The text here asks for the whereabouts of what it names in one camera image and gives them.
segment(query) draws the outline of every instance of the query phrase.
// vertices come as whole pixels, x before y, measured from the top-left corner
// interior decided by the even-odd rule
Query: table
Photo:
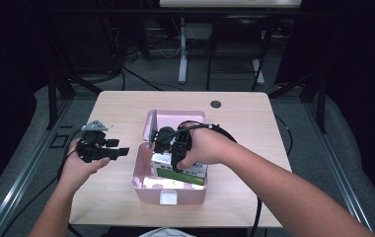
[[[301,6],[301,0],[160,0],[160,6],[166,8],[293,8]],[[259,68],[259,61],[253,61],[255,70]],[[188,71],[188,53],[186,51],[186,23],[181,20],[181,65],[179,67],[179,83],[185,84]],[[263,85],[262,73],[258,77],[258,84]]]
[[[222,106],[213,109],[212,101]],[[205,201],[198,205],[160,205],[141,202],[131,185],[142,130],[152,109],[195,110],[206,122],[220,124],[239,143],[271,162],[291,170],[273,111],[264,93],[233,92],[103,92],[89,121],[105,124],[107,139],[130,147],[125,157],[92,175],[73,199],[70,223],[112,226],[251,227],[256,195],[224,165],[208,168]],[[280,227],[263,206],[260,227]]]

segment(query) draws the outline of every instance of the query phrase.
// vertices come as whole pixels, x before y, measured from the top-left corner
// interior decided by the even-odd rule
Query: person
[[[260,197],[290,235],[375,236],[324,192],[241,144],[207,128],[191,129],[190,135],[191,150],[178,163],[178,169],[194,163],[229,167]],[[70,151],[76,149],[77,140],[71,143]],[[91,174],[109,162],[109,158],[104,158],[89,164],[76,152],[70,154],[58,186],[30,236],[65,236],[74,194]]]

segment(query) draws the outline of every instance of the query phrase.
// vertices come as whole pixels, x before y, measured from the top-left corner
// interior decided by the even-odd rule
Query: open box
[[[158,129],[171,126],[174,130],[186,120],[205,122],[204,112],[196,111],[166,111],[157,110]],[[152,120],[151,111],[147,115],[143,129],[143,138],[148,141]],[[188,184],[180,181],[164,179],[154,174],[151,165],[153,148],[148,148],[148,142],[139,145],[134,166],[132,186],[141,201],[156,204],[201,204],[204,202],[207,179],[203,186]]]

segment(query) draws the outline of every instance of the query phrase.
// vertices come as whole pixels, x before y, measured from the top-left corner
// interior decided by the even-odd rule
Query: person's right arm
[[[331,197],[240,144],[207,128],[190,131],[192,149],[178,164],[221,163],[233,170],[292,236],[374,236]]]

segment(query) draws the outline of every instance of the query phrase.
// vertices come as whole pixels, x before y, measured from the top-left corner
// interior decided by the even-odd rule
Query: white desk leg
[[[253,69],[257,71],[259,69],[259,61],[257,59],[253,59],[252,63],[253,63]],[[263,78],[262,71],[258,77],[258,85],[260,86],[264,85],[264,78]]]
[[[179,83],[185,84],[187,82],[188,71],[188,53],[187,53],[187,38],[185,18],[181,18],[181,66],[179,68]]]

